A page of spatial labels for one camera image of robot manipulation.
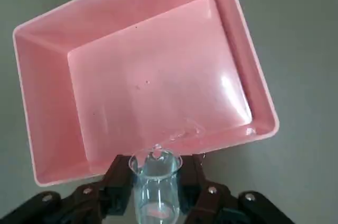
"tray bottom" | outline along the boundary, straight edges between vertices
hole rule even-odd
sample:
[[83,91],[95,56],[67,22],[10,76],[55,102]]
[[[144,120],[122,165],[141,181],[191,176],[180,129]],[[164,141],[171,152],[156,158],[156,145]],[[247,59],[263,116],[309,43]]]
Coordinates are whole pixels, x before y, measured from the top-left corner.
[[90,163],[167,141],[207,141],[252,121],[214,0],[83,45],[68,62]]

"pink plastic tray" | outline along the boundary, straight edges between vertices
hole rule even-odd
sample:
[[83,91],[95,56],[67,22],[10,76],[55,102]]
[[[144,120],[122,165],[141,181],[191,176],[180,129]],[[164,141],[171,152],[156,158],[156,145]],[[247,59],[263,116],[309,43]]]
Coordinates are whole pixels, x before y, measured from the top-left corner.
[[73,0],[14,43],[39,185],[158,143],[203,153],[278,130],[238,0]]

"gray surface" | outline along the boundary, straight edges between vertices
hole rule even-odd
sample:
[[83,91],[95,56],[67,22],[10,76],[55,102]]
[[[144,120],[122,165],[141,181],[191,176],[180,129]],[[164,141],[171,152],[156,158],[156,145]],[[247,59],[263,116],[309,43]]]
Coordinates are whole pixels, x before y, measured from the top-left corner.
[[[12,30],[68,0],[0,0],[0,216],[33,180]],[[240,0],[280,118],[272,139],[207,156],[210,179],[258,190],[296,223],[338,223],[338,0]],[[53,186],[62,195],[81,182]],[[118,223],[132,223],[133,209]]]

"transparent cup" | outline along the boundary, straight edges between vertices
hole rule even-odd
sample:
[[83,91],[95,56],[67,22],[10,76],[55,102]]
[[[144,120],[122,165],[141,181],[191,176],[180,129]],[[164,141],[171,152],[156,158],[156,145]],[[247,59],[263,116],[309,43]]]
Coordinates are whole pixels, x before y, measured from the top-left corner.
[[177,172],[182,159],[163,149],[143,150],[129,160],[136,174],[134,200],[139,224],[174,224],[180,215]]

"glass beaker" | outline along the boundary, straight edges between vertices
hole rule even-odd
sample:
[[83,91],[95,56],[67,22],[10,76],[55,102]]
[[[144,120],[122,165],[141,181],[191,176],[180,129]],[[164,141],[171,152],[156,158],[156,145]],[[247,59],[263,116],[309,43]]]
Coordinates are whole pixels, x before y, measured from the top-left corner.
[[136,174],[134,200],[139,224],[174,224],[180,214],[177,172],[182,159],[164,149],[144,150],[129,160]]

